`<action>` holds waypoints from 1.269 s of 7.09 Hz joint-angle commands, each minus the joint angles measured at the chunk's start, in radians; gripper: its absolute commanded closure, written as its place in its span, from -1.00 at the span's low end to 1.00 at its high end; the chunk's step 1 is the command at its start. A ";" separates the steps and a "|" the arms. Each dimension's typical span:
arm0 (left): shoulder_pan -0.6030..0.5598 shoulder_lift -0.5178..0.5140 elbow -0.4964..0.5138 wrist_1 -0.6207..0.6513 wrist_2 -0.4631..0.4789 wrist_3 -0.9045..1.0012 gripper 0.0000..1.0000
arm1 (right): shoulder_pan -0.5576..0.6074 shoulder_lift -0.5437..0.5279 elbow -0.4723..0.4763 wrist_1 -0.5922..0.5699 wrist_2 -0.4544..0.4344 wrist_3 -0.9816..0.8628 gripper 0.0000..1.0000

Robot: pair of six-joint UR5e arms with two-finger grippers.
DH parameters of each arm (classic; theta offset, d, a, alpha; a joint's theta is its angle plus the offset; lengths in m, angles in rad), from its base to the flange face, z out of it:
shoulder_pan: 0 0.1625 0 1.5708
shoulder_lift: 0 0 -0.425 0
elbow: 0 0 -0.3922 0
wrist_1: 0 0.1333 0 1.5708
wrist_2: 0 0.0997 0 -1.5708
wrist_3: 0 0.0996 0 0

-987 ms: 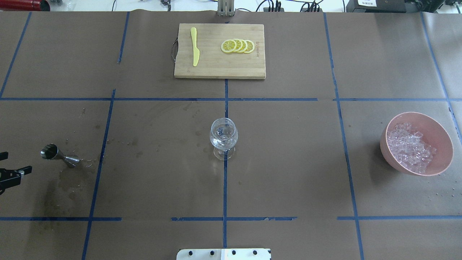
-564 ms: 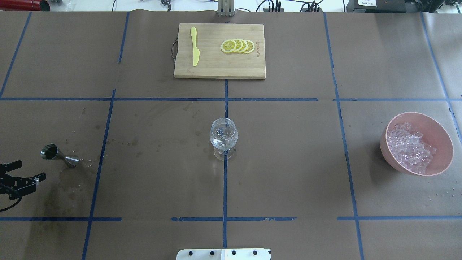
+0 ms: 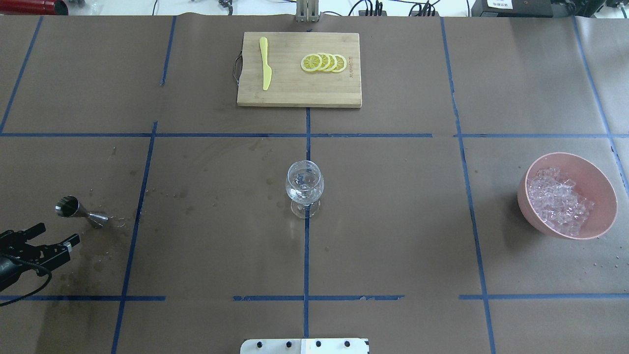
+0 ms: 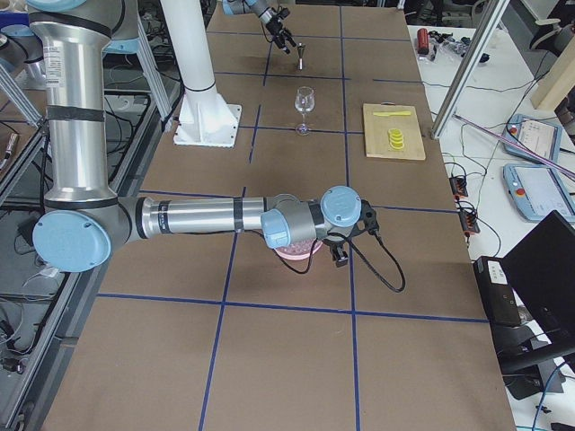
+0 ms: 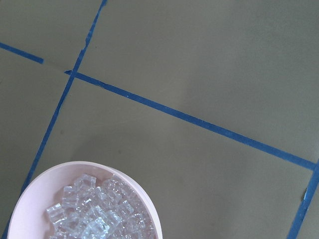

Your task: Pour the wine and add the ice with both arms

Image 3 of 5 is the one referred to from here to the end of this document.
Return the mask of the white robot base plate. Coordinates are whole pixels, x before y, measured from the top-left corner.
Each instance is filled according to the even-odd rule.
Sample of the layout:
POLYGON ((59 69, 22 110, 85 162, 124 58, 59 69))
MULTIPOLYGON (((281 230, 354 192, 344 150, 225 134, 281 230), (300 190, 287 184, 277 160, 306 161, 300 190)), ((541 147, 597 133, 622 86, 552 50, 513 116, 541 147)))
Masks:
POLYGON ((243 341, 241 354, 369 354, 365 338, 284 338, 243 341))

